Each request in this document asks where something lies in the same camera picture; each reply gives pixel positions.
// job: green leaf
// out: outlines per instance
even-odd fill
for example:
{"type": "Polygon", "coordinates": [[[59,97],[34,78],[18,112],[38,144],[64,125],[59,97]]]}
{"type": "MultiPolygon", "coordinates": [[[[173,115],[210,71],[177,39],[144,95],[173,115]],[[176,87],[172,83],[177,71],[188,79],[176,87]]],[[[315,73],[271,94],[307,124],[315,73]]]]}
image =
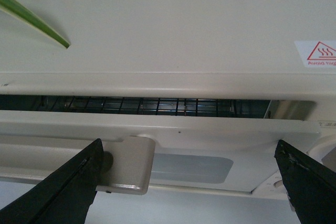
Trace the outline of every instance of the green leaf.
{"type": "Polygon", "coordinates": [[[16,0],[0,0],[0,9],[12,16],[22,19],[26,23],[39,29],[49,37],[53,38],[65,48],[70,46],[70,43],[60,36],[55,30],[48,26],[43,20],[37,17],[34,13],[24,7],[16,0]]]}

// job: plant leaf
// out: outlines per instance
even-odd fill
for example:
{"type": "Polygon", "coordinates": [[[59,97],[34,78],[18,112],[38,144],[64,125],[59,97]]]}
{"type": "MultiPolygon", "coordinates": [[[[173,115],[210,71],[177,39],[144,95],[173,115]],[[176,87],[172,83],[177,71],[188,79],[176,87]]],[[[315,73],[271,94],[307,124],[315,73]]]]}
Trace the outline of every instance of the plant leaf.
{"type": "Polygon", "coordinates": [[[12,16],[22,19],[24,22],[39,29],[49,37],[53,38],[65,48],[70,46],[70,43],[60,36],[55,30],[48,26],[42,19],[37,17],[34,13],[24,7],[16,0],[0,0],[0,9],[12,16]]]}

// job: hot surface warning label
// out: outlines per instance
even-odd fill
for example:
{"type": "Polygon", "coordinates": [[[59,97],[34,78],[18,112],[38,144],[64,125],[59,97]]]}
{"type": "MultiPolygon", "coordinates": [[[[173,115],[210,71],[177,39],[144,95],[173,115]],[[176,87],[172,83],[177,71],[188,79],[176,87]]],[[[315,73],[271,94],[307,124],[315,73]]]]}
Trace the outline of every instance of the hot surface warning label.
{"type": "Polygon", "coordinates": [[[295,41],[307,68],[336,68],[336,41],[295,41]]]}

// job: red triangle warning symbol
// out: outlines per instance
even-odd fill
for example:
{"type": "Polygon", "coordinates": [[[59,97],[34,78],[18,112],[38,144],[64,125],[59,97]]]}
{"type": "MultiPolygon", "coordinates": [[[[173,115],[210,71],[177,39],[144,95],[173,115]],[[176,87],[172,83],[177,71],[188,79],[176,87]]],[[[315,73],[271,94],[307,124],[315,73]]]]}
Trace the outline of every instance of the red triangle warning symbol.
{"type": "Polygon", "coordinates": [[[336,50],[319,41],[307,60],[336,60],[336,50]]]}

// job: metal grille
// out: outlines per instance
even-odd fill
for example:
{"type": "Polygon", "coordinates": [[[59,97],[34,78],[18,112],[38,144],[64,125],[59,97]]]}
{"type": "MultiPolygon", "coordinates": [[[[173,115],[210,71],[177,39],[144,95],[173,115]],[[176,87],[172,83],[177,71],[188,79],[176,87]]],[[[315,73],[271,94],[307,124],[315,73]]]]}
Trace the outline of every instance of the metal grille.
{"type": "Polygon", "coordinates": [[[0,110],[264,118],[270,101],[0,95],[0,110]]]}

